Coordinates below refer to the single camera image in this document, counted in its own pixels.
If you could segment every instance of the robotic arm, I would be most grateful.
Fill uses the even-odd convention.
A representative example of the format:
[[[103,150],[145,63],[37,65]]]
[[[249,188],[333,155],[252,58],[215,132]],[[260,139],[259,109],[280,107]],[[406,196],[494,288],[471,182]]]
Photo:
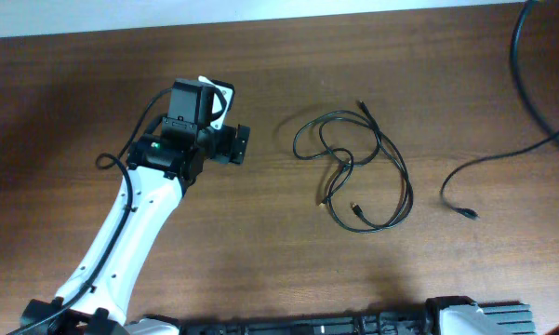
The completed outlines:
[[[127,218],[124,216],[129,194],[124,179],[112,210],[70,279],[58,289],[52,303],[32,300],[21,324],[29,325],[53,315],[79,294],[96,270],[97,277],[70,309],[25,334],[144,333],[145,327],[150,334],[178,334],[177,327],[158,320],[141,323],[140,327],[129,326],[130,331],[121,325],[126,322],[132,289],[155,238],[186,190],[195,183],[205,160],[237,165],[244,161],[250,129],[223,125],[233,96],[231,84],[203,76],[198,81],[176,80],[167,115],[155,118],[128,151],[127,173],[133,200]],[[161,135],[155,136],[153,131],[159,125]],[[122,221],[124,228],[115,236]],[[115,244],[99,268],[113,238]],[[153,332],[157,329],[164,332]]]

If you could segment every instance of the white backdrop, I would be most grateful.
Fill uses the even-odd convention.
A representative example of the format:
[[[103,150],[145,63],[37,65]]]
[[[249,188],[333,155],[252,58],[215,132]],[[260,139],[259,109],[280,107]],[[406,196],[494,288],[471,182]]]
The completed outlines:
[[[0,0],[0,37],[521,0]]]

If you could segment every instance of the wooden tabletop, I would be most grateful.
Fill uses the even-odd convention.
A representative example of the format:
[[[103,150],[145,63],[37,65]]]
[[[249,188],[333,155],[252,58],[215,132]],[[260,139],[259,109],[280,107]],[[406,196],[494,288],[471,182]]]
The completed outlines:
[[[443,208],[445,176],[468,159],[544,136],[507,68],[520,4],[0,39],[0,333],[30,299],[49,301],[83,258],[120,185],[96,170],[146,102],[175,78],[233,83],[226,124],[252,128],[241,166],[207,162],[142,268],[128,320],[145,313],[275,317],[383,310],[443,295],[532,305],[559,324],[559,152],[472,167],[450,184],[469,221]],[[538,6],[521,41],[534,100],[559,127],[559,2]],[[362,99],[406,160],[416,202],[400,226],[352,234],[317,206],[337,167],[299,161],[306,122]],[[153,115],[167,110],[161,100]],[[356,156],[372,135],[326,137]],[[315,135],[300,148],[320,148]],[[335,197],[375,222],[399,197],[382,155]]]

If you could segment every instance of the thick black cable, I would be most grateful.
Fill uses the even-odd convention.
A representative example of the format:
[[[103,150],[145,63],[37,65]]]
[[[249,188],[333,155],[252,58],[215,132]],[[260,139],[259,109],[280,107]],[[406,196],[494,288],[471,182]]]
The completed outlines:
[[[440,187],[440,199],[441,199],[442,203],[447,208],[450,208],[450,209],[458,212],[459,214],[461,214],[461,215],[463,215],[463,216],[465,216],[469,219],[476,220],[478,218],[478,215],[475,212],[475,210],[470,209],[470,208],[456,207],[451,202],[449,202],[445,197],[446,185],[451,180],[451,178],[453,178],[454,175],[459,173],[464,168],[467,168],[467,167],[470,167],[470,166],[473,166],[473,165],[476,165],[476,164],[479,164],[479,163],[492,161],[492,160],[497,160],[497,159],[508,158],[508,157],[513,157],[513,156],[517,156],[519,154],[528,153],[528,152],[530,152],[532,150],[535,150],[535,149],[539,148],[540,146],[548,143],[549,141],[555,141],[556,145],[559,147],[559,130],[554,132],[554,130],[545,121],[543,116],[541,116],[541,114],[538,111],[538,109],[536,108],[535,104],[531,101],[531,99],[529,98],[529,95],[527,94],[525,84],[523,82],[523,77],[521,76],[521,73],[519,71],[518,46],[519,46],[519,39],[521,37],[521,30],[523,28],[523,24],[525,23],[527,15],[529,15],[529,13],[531,12],[531,9],[536,4],[536,2],[537,2],[536,0],[527,0],[526,1],[525,5],[523,6],[523,9],[521,10],[521,13],[519,14],[519,18],[517,19],[517,22],[514,25],[514,29],[512,31],[512,38],[511,38],[511,48],[510,48],[510,52],[509,52],[509,65],[510,65],[510,69],[511,69],[512,81],[513,81],[514,86],[517,90],[517,94],[519,95],[519,99],[523,103],[525,109],[529,112],[529,115],[537,122],[538,126],[548,135],[548,138],[546,138],[542,141],[539,141],[535,144],[532,144],[532,145],[530,145],[530,146],[528,146],[524,149],[521,149],[521,150],[517,150],[517,151],[506,153],[506,154],[494,154],[494,155],[491,155],[491,156],[486,156],[486,157],[481,157],[481,158],[471,160],[471,161],[469,161],[467,163],[464,163],[464,164],[460,165],[459,167],[455,168],[446,177],[445,181],[443,182],[442,186]]]
[[[128,139],[128,141],[126,142],[126,144],[124,144],[124,147],[122,147],[122,150],[120,150],[120,153],[118,154],[118,156],[116,157],[117,159],[122,159],[122,155],[126,152],[126,150],[128,150],[128,148],[130,147],[130,144],[132,144],[132,141],[134,140],[135,136],[137,136],[137,133],[139,132],[140,129],[140,125],[142,125],[142,122],[145,120],[145,117],[147,116],[147,113],[149,112],[149,110],[151,110],[151,107],[153,107],[153,105],[155,105],[155,103],[163,96],[165,96],[167,93],[171,92],[172,88],[166,88],[162,91],[160,91],[159,93],[157,93],[157,95],[155,95],[151,101],[149,101],[149,103],[147,104],[147,106],[145,107],[145,109],[142,111],[142,114],[140,115],[139,121],[137,122],[137,125],[134,127],[134,129],[132,130],[132,133],[130,134],[130,138]],[[95,166],[98,169],[108,169],[111,168],[115,165],[115,162],[112,162],[110,164],[106,164],[106,165],[102,165],[101,159],[103,157],[101,155],[99,155],[97,157],[97,160],[95,161]]]
[[[409,212],[411,211],[411,208],[413,207],[413,188],[411,187],[411,182],[409,181],[409,174],[407,172],[407,167],[406,167],[406,164],[403,160],[403,157],[401,156],[401,153],[396,148],[394,143],[386,135],[384,135],[383,132],[380,131],[379,125],[377,124],[377,122],[374,119],[374,117],[372,116],[372,114],[370,114],[370,111],[367,109],[366,105],[363,102],[359,101],[359,107],[360,107],[360,109],[362,110],[362,112],[364,113],[364,115],[366,117],[364,117],[364,116],[362,116],[358,113],[355,113],[355,112],[339,110],[339,111],[334,111],[334,112],[331,112],[331,113],[328,113],[328,114],[324,114],[324,115],[322,115],[320,117],[317,117],[314,120],[310,121],[306,125],[304,125],[304,127],[302,127],[298,131],[298,133],[296,133],[296,136],[294,137],[293,153],[298,159],[301,159],[301,160],[313,160],[313,159],[317,159],[317,158],[320,158],[320,157],[324,157],[326,155],[330,155],[331,157],[333,157],[334,159],[336,159],[339,162],[339,170],[335,174],[335,176],[333,177],[332,181],[330,182],[327,194],[326,194],[325,198],[323,199],[322,203],[328,205],[328,209],[329,209],[329,212],[331,213],[331,216],[333,217],[335,222],[339,226],[341,226],[343,229],[346,229],[346,230],[348,230],[350,232],[354,232],[354,233],[368,234],[368,233],[375,233],[375,232],[379,232],[379,231],[382,231],[382,230],[385,230],[385,229],[393,228],[394,226],[399,224],[401,221],[403,221],[409,215]],[[349,122],[349,123],[353,123],[357,126],[365,127],[365,128],[370,129],[373,132],[374,137],[376,138],[377,144],[376,144],[375,149],[366,158],[358,161],[358,160],[354,159],[352,152],[349,151],[348,149],[345,149],[345,148],[334,148],[333,149],[333,148],[331,148],[326,143],[325,138],[323,136],[324,126],[328,123],[331,123],[331,122]],[[318,128],[318,134],[319,134],[320,142],[325,147],[325,150],[321,153],[312,154],[312,155],[298,154],[297,144],[298,144],[299,137],[301,136],[301,134],[306,129],[308,129],[310,127],[314,127],[316,125],[320,125],[319,128]],[[396,155],[396,158],[395,158],[395,156],[390,154],[389,151],[387,151],[384,148],[384,146],[382,145],[383,140],[385,140],[389,144],[389,146],[391,148],[393,148],[393,151],[394,151],[394,154]],[[353,227],[345,224],[340,219],[339,215],[337,214],[337,212],[333,208],[333,202],[332,202],[333,196],[349,180],[349,178],[352,176],[354,168],[360,168],[360,167],[370,163],[377,156],[377,154],[380,152],[380,150],[382,150],[382,152],[393,162],[393,164],[397,167],[397,169],[401,173],[401,178],[403,179],[404,184],[405,184],[403,194],[402,194],[402,200],[399,203],[399,205],[397,206],[397,208],[395,209],[391,218],[388,219],[383,224],[372,223],[371,221],[369,221],[364,216],[364,212],[362,211],[362,209],[360,209],[360,207],[358,205],[353,205],[353,213],[363,223],[365,223],[369,227],[367,229],[353,228]],[[349,160],[344,161],[344,160],[340,159],[339,157],[337,157],[336,153],[338,153],[338,152],[343,152],[343,153],[347,154],[349,156]],[[343,175],[345,175],[345,177],[338,183],[338,180]]]
[[[519,71],[519,39],[521,37],[521,30],[523,28],[523,24],[529,13],[531,13],[531,9],[537,3],[537,0],[527,0],[521,13],[519,14],[519,19],[514,25],[514,29],[512,31],[512,38],[511,38],[511,51],[509,53],[509,66],[511,68],[511,76],[512,81],[514,82],[514,86],[517,89],[517,93],[521,102],[525,106],[525,109],[529,112],[529,115],[532,119],[536,121],[539,128],[543,130],[546,135],[551,137],[555,131],[548,125],[544,117],[538,111],[535,103],[529,98],[527,94],[525,84],[523,82],[523,77],[521,76],[521,72]],[[555,144],[559,148],[559,137],[554,138]]]
[[[35,328],[39,325],[42,325],[42,324],[44,324],[48,321],[54,320],[55,318],[57,318],[58,316],[62,315],[64,312],[66,312],[68,309],[70,309],[93,286],[93,282],[95,282],[95,279],[97,279],[98,275],[100,274],[100,271],[103,268],[103,265],[105,265],[105,262],[110,257],[110,254],[112,253],[113,247],[115,246],[115,243],[117,242],[118,237],[122,233],[122,230],[124,229],[126,221],[128,220],[128,216],[130,215],[130,211],[132,209],[132,200],[133,200],[132,182],[130,180],[130,176],[128,175],[128,171],[126,170],[126,167],[120,161],[120,159],[118,159],[118,157],[114,156],[113,154],[103,153],[103,154],[100,154],[98,156],[98,158],[99,159],[110,158],[110,159],[112,159],[113,164],[120,168],[120,170],[122,171],[122,175],[124,176],[124,181],[126,182],[126,192],[127,192],[127,195],[128,195],[128,197],[126,199],[126,206],[124,207],[124,213],[122,214],[122,218],[120,219],[120,222],[118,223],[118,226],[116,227],[115,231],[113,232],[112,238],[110,239],[110,242],[108,243],[108,246],[106,247],[105,251],[103,251],[103,254],[101,255],[100,261],[95,266],[95,269],[93,270],[93,272],[91,273],[91,275],[89,276],[87,281],[85,281],[85,283],[83,283],[83,285],[79,288],[79,291],[70,300],[68,300],[66,303],[64,303],[62,305],[62,307],[56,313],[54,313],[54,314],[52,314],[52,315],[50,315],[50,316],[48,316],[48,317],[46,317],[42,320],[33,322],[32,324],[29,324],[29,325],[21,327],[17,330],[11,331],[7,335],[24,334],[28,330],[31,330],[31,329],[33,329],[33,328]]]

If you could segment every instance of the wooden table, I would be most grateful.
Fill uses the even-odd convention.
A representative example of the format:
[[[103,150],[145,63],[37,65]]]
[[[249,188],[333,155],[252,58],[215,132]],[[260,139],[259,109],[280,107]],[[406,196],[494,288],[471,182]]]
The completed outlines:
[[[458,164],[543,138],[507,69],[520,7],[0,39],[0,333],[29,299],[53,297],[110,210],[121,176],[96,170],[97,154],[121,148],[161,88],[199,74],[235,84],[226,122],[252,127],[246,162],[206,163],[153,246],[128,320],[333,314],[461,294],[530,303],[540,332],[556,327],[559,152],[458,175],[449,196],[480,221],[438,199]],[[535,10],[521,50],[529,89],[559,127],[559,4]],[[316,205],[335,163],[291,153],[305,122],[358,98],[401,150],[417,197],[405,222],[379,234],[339,228]],[[327,139],[358,156],[373,145],[344,125]],[[355,201],[385,221],[399,191],[382,156],[353,173],[336,208],[357,224]]]

